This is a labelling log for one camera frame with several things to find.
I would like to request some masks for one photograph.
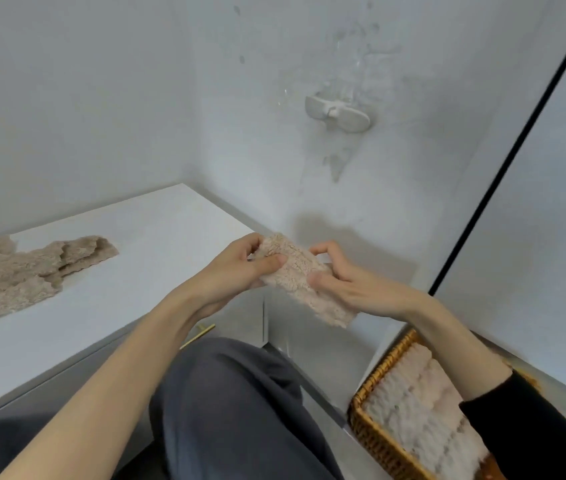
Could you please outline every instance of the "pink fluffy fabric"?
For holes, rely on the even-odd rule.
[[[356,317],[356,312],[348,310],[330,296],[317,293],[307,284],[307,275],[312,271],[332,273],[330,267],[320,262],[310,251],[296,246],[282,234],[274,234],[265,238],[254,257],[272,254],[287,256],[287,262],[276,273],[263,276],[261,279],[265,284],[287,291],[293,299],[309,306],[329,325],[345,328]]]

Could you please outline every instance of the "wicker basket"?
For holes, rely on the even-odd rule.
[[[378,462],[394,480],[437,480],[436,476],[425,469],[419,461],[394,440],[383,428],[363,411],[363,403],[374,390],[376,384],[396,364],[413,343],[424,345],[416,330],[409,330],[405,336],[390,350],[376,366],[360,389],[352,398],[348,417],[352,431],[369,454]],[[538,387],[536,381],[522,374],[528,381]],[[481,465],[477,479],[502,479],[494,457],[490,455]]]

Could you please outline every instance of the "black sleeve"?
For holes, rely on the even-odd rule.
[[[566,478],[566,418],[518,373],[460,407],[508,480]]]

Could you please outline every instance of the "person's right hand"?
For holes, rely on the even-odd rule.
[[[314,255],[327,253],[332,259],[334,276],[311,273],[307,283],[357,312],[409,322],[415,314],[424,313],[434,301],[422,291],[352,264],[335,241],[316,244],[310,252]]]

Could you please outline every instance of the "beige fleece fabric piece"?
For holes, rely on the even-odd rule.
[[[307,275],[312,271],[332,273],[332,269],[320,262],[310,251],[296,246],[287,237],[277,233],[264,239],[254,257],[267,257],[272,254],[287,256],[287,262],[276,273],[263,276],[261,280],[265,284],[287,291],[292,298],[309,306],[329,325],[345,328],[356,317],[356,312],[348,310],[331,296],[317,293],[307,284]]]
[[[63,277],[116,256],[104,237],[90,235],[54,241],[42,249],[17,253],[9,236],[0,237],[0,316],[17,312],[63,289]]]

